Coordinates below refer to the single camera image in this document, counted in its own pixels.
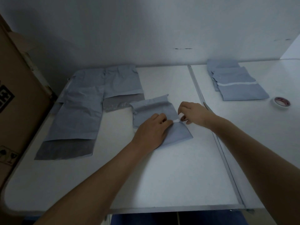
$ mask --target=person's right hand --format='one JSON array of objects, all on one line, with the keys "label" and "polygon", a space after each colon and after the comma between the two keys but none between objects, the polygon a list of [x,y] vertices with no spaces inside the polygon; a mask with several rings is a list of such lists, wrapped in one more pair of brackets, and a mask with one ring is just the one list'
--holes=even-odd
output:
[{"label": "person's right hand", "polygon": [[178,108],[178,114],[180,113],[183,113],[188,119],[187,125],[195,123],[206,128],[208,128],[210,121],[217,117],[201,104],[193,102],[182,102]]}]

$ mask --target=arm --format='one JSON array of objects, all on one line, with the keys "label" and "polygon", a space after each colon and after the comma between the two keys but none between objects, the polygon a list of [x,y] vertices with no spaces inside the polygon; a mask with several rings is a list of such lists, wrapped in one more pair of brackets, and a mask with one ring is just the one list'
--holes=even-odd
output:
[{"label": "arm", "polygon": [[300,170],[230,121],[198,103],[182,102],[178,113],[213,131],[239,163],[258,197],[278,225],[300,221]]},{"label": "arm", "polygon": [[55,203],[36,225],[100,224],[133,169],[163,142],[172,123],[165,114],[154,114],[118,155]]}]

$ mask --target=printed symbol on box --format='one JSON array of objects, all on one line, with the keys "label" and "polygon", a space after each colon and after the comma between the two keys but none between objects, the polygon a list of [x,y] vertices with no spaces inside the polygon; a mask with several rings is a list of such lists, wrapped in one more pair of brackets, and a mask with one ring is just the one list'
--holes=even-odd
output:
[{"label": "printed symbol on box", "polygon": [[8,154],[9,154],[10,150],[1,145],[0,146],[0,162],[5,162],[6,161],[6,158],[8,157]]},{"label": "printed symbol on box", "polygon": [[10,155],[7,157],[5,163],[12,166],[14,164],[14,162],[16,161],[17,157],[18,157],[17,153],[10,151]]},{"label": "printed symbol on box", "polygon": [[13,100],[15,96],[4,85],[0,86],[0,113]]}]

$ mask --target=white wall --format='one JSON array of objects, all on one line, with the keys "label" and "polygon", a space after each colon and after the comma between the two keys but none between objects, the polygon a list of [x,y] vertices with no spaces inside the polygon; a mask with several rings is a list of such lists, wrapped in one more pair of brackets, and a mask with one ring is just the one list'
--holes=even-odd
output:
[{"label": "white wall", "polygon": [[300,35],[294,40],[290,45],[287,51],[282,55],[281,59],[291,59],[299,58],[300,59]]},{"label": "white wall", "polygon": [[300,33],[300,0],[0,0],[56,92],[76,70],[133,63],[279,59]]}]

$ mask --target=person's left hand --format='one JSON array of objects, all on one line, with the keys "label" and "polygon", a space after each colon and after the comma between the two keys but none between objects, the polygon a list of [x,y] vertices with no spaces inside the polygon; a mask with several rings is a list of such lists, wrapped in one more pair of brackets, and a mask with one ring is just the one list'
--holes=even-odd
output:
[{"label": "person's left hand", "polygon": [[167,120],[164,113],[160,115],[153,114],[152,117],[140,125],[131,143],[147,154],[161,145],[167,136],[165,130],[172,123],[173,121]]}]

